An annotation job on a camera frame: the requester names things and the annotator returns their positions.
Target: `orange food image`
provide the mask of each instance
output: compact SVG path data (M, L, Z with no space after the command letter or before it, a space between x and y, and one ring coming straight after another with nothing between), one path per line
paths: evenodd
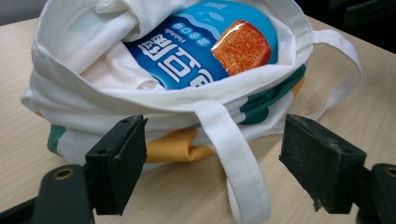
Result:
M247 21L235 21L221 34L212 53L233 76L267 64L272 51L256 27Z

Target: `tote bag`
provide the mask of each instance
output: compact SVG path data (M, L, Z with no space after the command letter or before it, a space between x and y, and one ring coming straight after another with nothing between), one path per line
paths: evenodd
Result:
M233 215L241 223L270 216L262 171L248 141L281 133L279 123L304 82L316 44L339 49L357 68L335 87L315 119L358 85L354 47L331 30L314 31L291 0L241 1L269 17L276 28L278 62L237 76L179 91L159 91L122 42L141 38L172 13L197 0L49 0L32 47L34 69L22 103L51 123L48 147L69 163L119 120L148 119L147 168L169 161L217 155L227 175Z

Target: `wooden table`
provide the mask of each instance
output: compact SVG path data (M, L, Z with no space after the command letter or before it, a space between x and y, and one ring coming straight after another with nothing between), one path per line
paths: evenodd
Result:
M310 19L315 29L331 28ZM0 211L37 195L41 177L65 164L46 149L50 125L20 103L32 69L30 47L37 20L0 26ZM368 153L366 167L396 163L396 55L346 35L361 57L363 79L341 104L319 122ZM319 109L332 86L353 65L334 49L317 46L306 82L290 113ZM272 199L267 223L354 223L350 215L314 211L309 195L278 160L282 136L251 142ZM217 158L169 163L142 174L122 217L96 217L97 223L234 223L225 174Z

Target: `white strap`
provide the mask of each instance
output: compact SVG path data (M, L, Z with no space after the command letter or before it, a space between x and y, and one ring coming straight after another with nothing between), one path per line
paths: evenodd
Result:
M271 214L265 180L248 142L228 110L214 100L197 102L192 107L228 177L233 216L240 223L264 222Z
M348 95L356 89L358 84L361 82L362 71L358 52L355 50L355 47L353 47L353 45L340 33L334 30L321 30L313 31L310 33L310 35L312 38L309 44L327 44L335 49L338 49L355 64L356 69L358 70L356 73L349 74L349 76L347 76L343 82L332 89L326 104L319 111L306 116L310 119L318 119L327 109L347 98ZM284 122L280 122L269 133L283 133L283 128Z

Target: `snack package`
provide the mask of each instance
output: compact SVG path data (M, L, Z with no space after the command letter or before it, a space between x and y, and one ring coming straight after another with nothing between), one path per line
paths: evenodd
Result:
M204 1L124 43L167 90L200 87L277 61L276 30L254 7Z

